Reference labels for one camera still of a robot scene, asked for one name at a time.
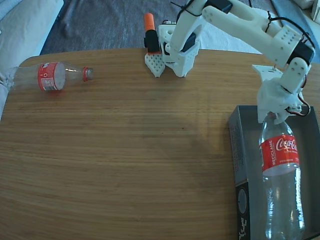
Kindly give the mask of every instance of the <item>wire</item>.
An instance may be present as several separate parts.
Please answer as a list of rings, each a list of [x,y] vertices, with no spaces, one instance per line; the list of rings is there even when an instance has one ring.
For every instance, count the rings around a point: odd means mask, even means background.
[[[307,115],[310,113],[311,107],[310,107],[309,103],[307,103],[307,102],[300,96],[300,94],[298,94],[298,99],[299,99],[301,102],[303,102],[303,104],[306,105],[306,107],[308,108],[307,113],[306,113],[306,114],[302,114],[301,112],[297,112],[297,111],[289,111],[289,107],[286,109],[286,111],[287,111],[288,113],[290,113],[290,114],[293,114],[293,115],[297,115],[297,116],[300,116],[300,117],[305,117],[305,116],[307,116]]]
[[[178,5],[178,4],[176,4],[175,2],[171,1],[171,3],[172,3],[173,5],[181,8],[181,10],[179,11],[179,13],[178,13],[178,15],[177,15],[177,17],[176,17],[176,22],[178,22],[181,14],[182,14],[184,11],[186,11],[187,13],[189,13],[189,14],[191,14],[192,16],[195,16],[195,17],[200,17],[200,16],[202,15],[202,14],[196,15],[196,14],[190,12],[190,11],[187,9],[188,7],[190,7],[190,5],[191,5],[194,1],[195,1],[195,0],[190,0],[190,1],[189,1],[186,5],[184,5],[184,6]]]
[[[294,21],[290,20],[289,18],[283,17],[283,16],[271,17],[270,11],[268,11],[268,19],[269,19],[269,23],[268,23],[268,26],[266,27],[265,32],[268,31],[271,22],[273,22],[273,21],[278,21],[278,20],[287,21],[288,23],[291,23],[291,24],[294,25],[297,29],[299,29],[299,30],[303,33],[302,37],[305,36],[305,37],[309,40],[309,42],[311,43],[312,47],[313,47],[314,49],[316,48],[316,46],[315,46],[314,42],[311,40],[309,34],[308,34],[305,30],[303,30],[303,28],[302,28],[301,26],[299,26],[297,23],[295,23]]]
[[[306,84],[307,84],[307,75],[304,77],[304,82],[303,82],[301,88],[303,89],[306,86]]]

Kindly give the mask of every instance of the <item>lying bottle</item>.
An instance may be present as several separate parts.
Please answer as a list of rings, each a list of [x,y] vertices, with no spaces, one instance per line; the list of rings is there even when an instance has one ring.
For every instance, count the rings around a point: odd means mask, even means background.
[[[31,67],[14,67],[4,74],[3,84],[10,92],[29,89],[61,90],[66,86],[93,79],[93,69],[67,62],[41,63]]]

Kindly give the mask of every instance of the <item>coca-cola logo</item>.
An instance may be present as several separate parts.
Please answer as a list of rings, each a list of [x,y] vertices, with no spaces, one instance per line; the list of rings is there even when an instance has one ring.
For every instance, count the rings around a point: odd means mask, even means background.
[[[275,145],[275,149],[277,151],[281,151],[283,149],[285,150],[292,149],[292,150],[298,151],[295,139],[286,140],[283,137],[278,140],[278,142]]]

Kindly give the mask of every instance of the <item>coca-cola bottle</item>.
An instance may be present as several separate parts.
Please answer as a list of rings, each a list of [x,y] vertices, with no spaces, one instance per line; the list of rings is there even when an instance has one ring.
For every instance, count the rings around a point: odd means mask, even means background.
[[[67,62],[49,62],[31,67],[11,68],[2,75],[1,80],[10,92],[22,92],[29,89],[61,90],[77,82],[92,79],[92,68],[76,67]]]
[[[295,136],[286,122],[275,124],[269,113],[259,139],[263,184],[267,199],[268,240],[301,240],[305,229],[301,171]]]

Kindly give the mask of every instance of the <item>white perforated plate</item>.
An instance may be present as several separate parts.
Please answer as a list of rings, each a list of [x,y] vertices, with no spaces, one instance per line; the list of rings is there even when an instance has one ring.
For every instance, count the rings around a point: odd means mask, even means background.
[[[146,54],[144,62],[156,78],[159,78],[166,68],[161,54]]]

